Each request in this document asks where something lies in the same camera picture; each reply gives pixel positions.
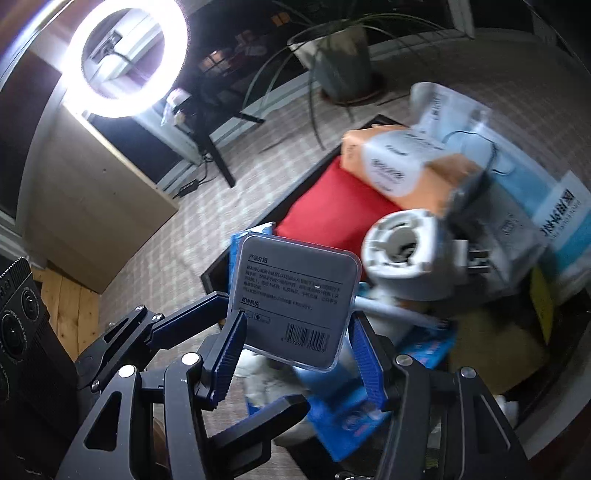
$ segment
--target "red cloth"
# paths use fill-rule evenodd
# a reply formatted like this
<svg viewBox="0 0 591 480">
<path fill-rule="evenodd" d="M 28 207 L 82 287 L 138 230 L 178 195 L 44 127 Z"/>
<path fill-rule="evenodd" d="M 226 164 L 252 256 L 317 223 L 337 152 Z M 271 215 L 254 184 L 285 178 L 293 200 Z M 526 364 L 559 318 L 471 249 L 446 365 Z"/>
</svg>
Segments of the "red cloth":
<svg viewBox="0 0 591 480">
<path fill-rule="evenodd" d="M 290 208 L 275 234 L 361 256 L 371 226 L 401 208 L 339 166 L 340 156 Z"/>
</svg>

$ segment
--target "yellow paper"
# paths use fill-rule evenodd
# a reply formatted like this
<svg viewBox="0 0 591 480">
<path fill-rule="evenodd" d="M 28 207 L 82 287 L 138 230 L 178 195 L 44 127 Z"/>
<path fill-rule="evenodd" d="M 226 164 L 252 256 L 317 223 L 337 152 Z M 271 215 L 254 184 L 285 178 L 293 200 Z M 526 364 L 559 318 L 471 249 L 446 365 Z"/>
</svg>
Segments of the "yellow paper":
<svg viewBox="0 0 591 480">
<path fill-rule="evenodd" d="M 454 319 L 458 331 L 449 371 L 474 368 L 493 395 L 506 393 L 547 361 L 543 345 L 515 324 L 517 313 L 497 317 L 480 308 Z"/>
<path fill-rule="evenodd" d="M 542 327 L 544 340 L 548 345 L 554 322 L 554 304 L 544 274 L 538 265 L 531 271 L 530 297 Z"/>
</svg>

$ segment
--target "orange box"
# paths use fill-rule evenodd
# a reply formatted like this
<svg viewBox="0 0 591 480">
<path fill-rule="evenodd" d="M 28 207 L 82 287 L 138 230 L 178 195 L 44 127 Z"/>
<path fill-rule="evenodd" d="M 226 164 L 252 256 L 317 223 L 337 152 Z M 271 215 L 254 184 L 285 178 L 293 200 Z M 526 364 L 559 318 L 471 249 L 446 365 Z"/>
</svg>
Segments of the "orange box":
<svg viewBox="0 0 591 480">
<path fill-rule="evenodd" d="M 425 208 L 437 216 L 444 216 L 482 174 L 464 155 L 402 125 L 348 131 L 340 166 L 403 209 Z"/>
</svg>

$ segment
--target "blue gripper pad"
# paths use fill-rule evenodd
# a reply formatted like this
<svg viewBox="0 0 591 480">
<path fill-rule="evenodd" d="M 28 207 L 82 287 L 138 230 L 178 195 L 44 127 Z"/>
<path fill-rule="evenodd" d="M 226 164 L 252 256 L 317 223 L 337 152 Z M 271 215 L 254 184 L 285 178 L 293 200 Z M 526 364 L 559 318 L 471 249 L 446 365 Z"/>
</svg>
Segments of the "blue gripper pad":
<svg viewBox="0 0 591 480">
<path fill-rule="evenodd" d="M 375 337 L 367 318 L 365 318 L 365 315 L 360 316 L 357 312 L 354 312 L 349 324 L 349 342 L 361 373 L 361 380 L 363 380 L 363 385 L 368 394 L 368 400 L 382 410 L 388 400 L 384 384 L 385 373 L 368 334 Z"/>
<path fill-rule="evenodd" d="M 148 346 L 170 349 L 215 325 L 228 310 L 228 294 L 215 291 L 152 327 Z"/>
<path fill-rule="evenodd" d="M 220 337 L 221 338 L 218 338 L 218 340 L 222 340 L 224 337 L 223 330 L 222 333 L 220 333 Z M 222 351 L 218 355 L 217 362 L 215 362 L 211 372 L 211 389 L 209 391 L 208 400 L 213 408 L 217 407 L 217 404 L 226 398 L 245 341 L 246 316 L 243 313 L 240 313 L 236 317 L 234 324 L 230 326 L 230 332 L 225 336 Z"/>
</svg>

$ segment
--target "black cable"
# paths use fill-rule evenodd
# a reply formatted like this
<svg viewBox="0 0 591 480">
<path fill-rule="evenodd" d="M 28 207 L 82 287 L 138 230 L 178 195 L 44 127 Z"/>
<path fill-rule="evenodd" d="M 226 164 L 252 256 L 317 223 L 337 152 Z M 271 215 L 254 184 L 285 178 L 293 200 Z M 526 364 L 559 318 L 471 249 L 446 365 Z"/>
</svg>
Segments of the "black cable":
<svg viewBox="0 0 591 480">
<path fill-rule="evenodd" d="M 129 67 L 140 77 L 142 77 L 146 82 L 150 79 L 150 77 L 148 77 L 142 70 L 135 66 L 133 60 L 131 60 L 128 56 L 123 55 L 122 53 L 119 53 L 118 51 L 115 51 L 113 49 L 107 50 L 107 55 L 115 55 L 116 57 L 125 60 L 128 63 Z"/>
<path fill-rule="evenodd" d="M 175 199 L 177 197 L 182 198 L 191 192 L 195 192 L 201 185 L 205 185 L 206 183 L 209 183 L 210 181 L 215 180 L 217 178 L 217 175 L 215 175 L 215 176 L 213 176 L 213 178 L 206 180 L 207 179 L 207 164 L 213 163 L 213 160 L 208 160 L 206 155 L 204 155 L 202 158 L 203 158 L 203 161 L 197 166 L 197 168 L 199 168 L 201 165 L 205 165 L 205 173 L 203 175 L 203 178 L 192 180 L 189 183 L 186 183 L 185 185 L 180 187 L 177 194 L 173 197 L 173 199 Z"/>
<path fill-rule="evenodd" d="M 493 161 L 496 159 L 497 153 L 499 152 L 499 149 L 496 146 L 496 143 L 494 143 L 492 140 L 490 140 L 486 137 L 483 137 L 481 134 L 479 134 L 477 132 L 467 132 L 465 130 L 455 130 L 453 132 L 449 132 L 445 137 L 443 137 L 441 143 L 447 144 L 447 141 L 455 134 L 478 135 L 480 138 L 483 138 L 484 140 L 486 140 L 487 142 L 490 142 L 492 144 L 491 157 L 488 159 L 488 162 L 486 162 L 486 167 L 485 167 L 485 172 L 488 172 L 490 167 L 492 166 Z M 499 174 L 499 175 L 506 175 L 505 173 L 498 171 L 498 170 L 491 170 L 491 172 Z"/>
</svg>

